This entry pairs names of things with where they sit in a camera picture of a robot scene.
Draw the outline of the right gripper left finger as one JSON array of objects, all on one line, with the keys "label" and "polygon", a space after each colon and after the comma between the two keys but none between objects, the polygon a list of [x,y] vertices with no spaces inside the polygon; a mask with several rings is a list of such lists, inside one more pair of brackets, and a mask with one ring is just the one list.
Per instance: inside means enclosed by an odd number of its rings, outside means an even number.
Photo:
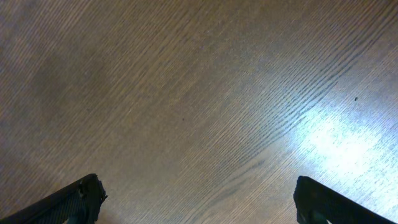
[{"label": "right gripper left finger", "polygon": [[107,198],[96,174],[88,174],[36,203],[1,219],[1,223],[81,223],[98,220]]}]

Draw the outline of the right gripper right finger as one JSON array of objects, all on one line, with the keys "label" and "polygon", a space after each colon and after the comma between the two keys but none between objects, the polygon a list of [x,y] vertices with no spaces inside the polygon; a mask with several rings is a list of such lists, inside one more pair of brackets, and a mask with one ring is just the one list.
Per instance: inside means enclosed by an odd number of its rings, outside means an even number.
[{"label": "right gripper right finger", "polygon": [[394,224],[307,176],[298,177],[294,202],[299,224]]}]

